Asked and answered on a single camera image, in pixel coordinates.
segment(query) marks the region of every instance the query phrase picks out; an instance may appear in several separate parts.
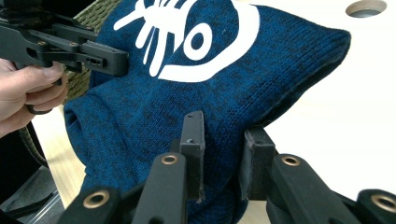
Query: screw hole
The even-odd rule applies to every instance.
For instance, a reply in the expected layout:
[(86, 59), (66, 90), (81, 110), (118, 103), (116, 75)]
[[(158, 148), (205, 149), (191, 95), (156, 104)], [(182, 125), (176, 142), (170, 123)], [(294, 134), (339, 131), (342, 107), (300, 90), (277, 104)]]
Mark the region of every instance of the screw hole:
[(294, 157), (291, 157), (291, 156), (283, 157), (282, 161), (285, 162), (289, 166), (298, 166), (298, 165), (300, 165), (300, 161), (297, 160)]
[(95, 193), (88, 195), (85, 198), (83, 205), (90, 209), (97, 208), (105, 204), (109, 198), (110, 195), (107, 190), (98, 190)]
[(172, 165), (177, 163), (178, 158), (176, 156), (170, 155), (170, 156), (164, 156), (161, 158), (161, 161), (165, 165)]
[(378, 207), (391, 213), (396, 213), (396, 201), (394, 199), (381, 194), (372, 195), (371, 199)]

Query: white logo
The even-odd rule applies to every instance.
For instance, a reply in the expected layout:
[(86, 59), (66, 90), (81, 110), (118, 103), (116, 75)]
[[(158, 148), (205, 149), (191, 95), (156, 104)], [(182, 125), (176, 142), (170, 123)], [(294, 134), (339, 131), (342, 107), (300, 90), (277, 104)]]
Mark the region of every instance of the white logo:
[[(152, 29), (159, 29), (157, 48), (149, 68), (152, 77), (156, 77), (160, 73), (169, 33), (175, 36), (173, 51), (175, 52), (182, 45), (186, 56), (194, 61), (203, 59), (212, 46), (212, 30), (204, 22), (193, 27), (184, 38), (188, 13), (197, 0), (187, 0), (181, 8), (175, 8), (177, 1), (155, 0), (153, 6), (145, 7), (144, 1), (138, 0), (135, 10), (114, 24), (114, 30), (117, 31), (139, 18), (143, 17), (145, 19), (145, 24), (135, 42), (136, 47), (142, 49), (149, 39), (143, 64), (147, 63), (149, 49), (151, 48), (153, 36), (149, 36), (149, 34), (154, 34), (154, 32), (151, 32)], [(260, 28), (259, 12), (254, 6), (237, 1), (232, 1), (232, 3), (239, 18), (238, 35), (233, 43), (207, 63), (198, 65), (166, 64), (158, 78), (179, 82), (206, 81), (221, 69), (241, 58), (251, 48)], [(202, 46), (198, 49), (191, 45), (196, 35), (201, 35), (204, 40)]]

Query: human hand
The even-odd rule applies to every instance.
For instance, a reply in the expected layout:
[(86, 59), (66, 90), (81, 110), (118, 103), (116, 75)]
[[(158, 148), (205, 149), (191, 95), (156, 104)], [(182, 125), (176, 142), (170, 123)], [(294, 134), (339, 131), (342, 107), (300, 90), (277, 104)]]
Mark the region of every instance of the human hand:
[[(60, 77), (62, 86), (52, 85)], [(14, 63), (0, 59), (0, 137), (24, 127), (35, 116), (26, 105), (46, 111), (62, 104), (66, 83), (67, 75), (59, 63), (50, 68), (32, 65), (17, 70)]]

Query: knit texture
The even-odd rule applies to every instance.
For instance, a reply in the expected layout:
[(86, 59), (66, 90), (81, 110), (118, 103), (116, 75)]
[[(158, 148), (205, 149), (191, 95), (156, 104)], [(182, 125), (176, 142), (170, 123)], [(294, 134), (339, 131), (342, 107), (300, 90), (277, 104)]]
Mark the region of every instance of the knit texture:
[(130, 53), (125, 77), (92, 72), (90, 90), (65, 108), (73, 149), (86, 165), (82, 190), (121, 192), (144, 181), (154, 158), (205, 116), (205, 200), (189, 223), (235, 223), (235, 174), (244, 130), (269, 124), (347, 55), (346, 31), (270, 7), (225, 0), (124, 0), (97, 42)]

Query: blue knit beanie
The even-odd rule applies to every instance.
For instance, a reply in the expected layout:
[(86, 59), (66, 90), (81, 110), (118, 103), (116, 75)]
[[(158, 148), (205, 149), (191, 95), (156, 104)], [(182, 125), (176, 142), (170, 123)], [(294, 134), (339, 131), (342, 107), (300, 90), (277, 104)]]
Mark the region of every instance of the blue knit beanie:
[(64, 108), (86, 165), (82, 190), (144, 181), (183, 117), (202, 110), (205, 200), (189, 202), (189, 223), (235, 223), (246, 209), (233, 182), (244, 130), (274, 121), (329, 75), (350, 35), (237, 1), (124, 0), (97, 42), (129, 52), (129, 72), (92, 72), (87, 94)]

